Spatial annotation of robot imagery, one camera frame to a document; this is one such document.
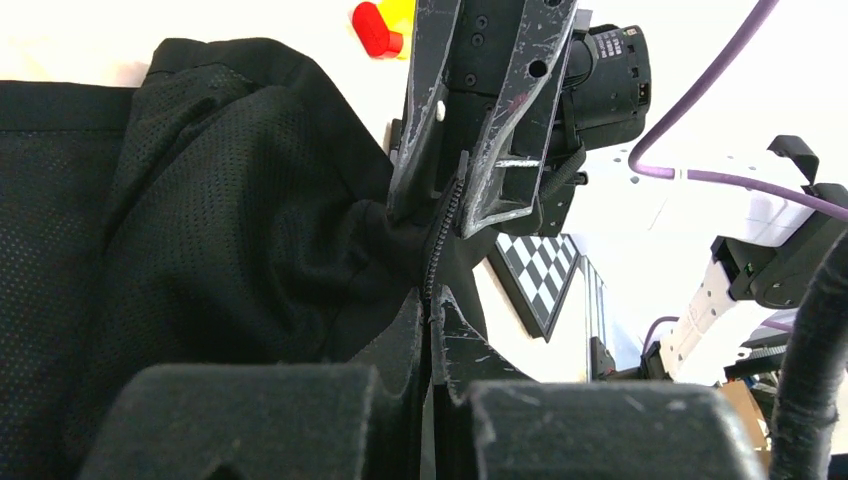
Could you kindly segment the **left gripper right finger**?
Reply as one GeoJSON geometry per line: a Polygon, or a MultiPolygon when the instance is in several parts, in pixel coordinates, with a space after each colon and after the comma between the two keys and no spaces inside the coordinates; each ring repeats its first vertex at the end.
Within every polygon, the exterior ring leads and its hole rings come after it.
{"type": "Polygon", "coordinates": [[[432,298],[430,332],[440,479],[765,477],[713,388],[534,381],[480,337],[444,286],[432,298]]]}

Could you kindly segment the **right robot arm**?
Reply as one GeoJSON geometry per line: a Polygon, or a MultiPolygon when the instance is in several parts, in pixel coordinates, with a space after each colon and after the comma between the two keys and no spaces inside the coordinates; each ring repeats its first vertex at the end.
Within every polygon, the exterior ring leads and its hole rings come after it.
{"type": "Polygon", "coordinates": [[[761,160],[647,162],[647,150],[705,93],[773,9],[760,1],[653,128],[653,58],[639,26],[594,26],[574,1],[421,1],[389,204],[403,216],[445,193],[438,234],[499,236],[489,262],[526,331],[549,338],[576,273],[589,322],[603,286],[577,233],[712,237],[704,277],[663,337],[648,335],[631,378],[709,385],[772,310],[798,307],[847,224],[847,193],[817,181],[818,158],[777,136],[761,160]]]}

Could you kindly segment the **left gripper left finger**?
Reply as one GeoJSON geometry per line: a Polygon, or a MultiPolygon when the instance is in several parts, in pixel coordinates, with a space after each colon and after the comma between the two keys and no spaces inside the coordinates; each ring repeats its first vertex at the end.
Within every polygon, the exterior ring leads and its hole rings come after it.
{"type": "Polygon", "coordinates": [[[84,479],[400,479],[414,452],[422,308],[350,362],[162,365],[107,416],[84,479]]]}

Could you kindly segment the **black jacket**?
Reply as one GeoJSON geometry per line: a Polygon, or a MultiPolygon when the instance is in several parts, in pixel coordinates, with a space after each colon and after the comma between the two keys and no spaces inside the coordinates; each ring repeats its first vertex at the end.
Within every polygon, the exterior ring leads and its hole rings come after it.
{"type": "Polygon", "coordinates": [[[70,479],[121,389],[162,364],[343,363],[412,290],[484,325],[431,149],[431,200],[332,80],[269,39],[168,39],[138,87],[1,85],[1,475],[70,479]]]}

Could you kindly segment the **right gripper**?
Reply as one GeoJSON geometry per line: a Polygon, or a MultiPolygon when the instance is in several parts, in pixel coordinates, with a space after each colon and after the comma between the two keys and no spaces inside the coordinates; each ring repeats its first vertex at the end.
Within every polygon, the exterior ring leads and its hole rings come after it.
{"type": "Polygon", "coordinates": [[[467,1],[459,17],[460,9],[452,0],[416,3],[389,215],[401,220],[431,197],[437,106],[448,87],[447,149],[461,155],[465,178],[457,234],[555,236],[588,182],[587,153],[644,129],[644,34],[592,26],[576,1],[467,1]]]}

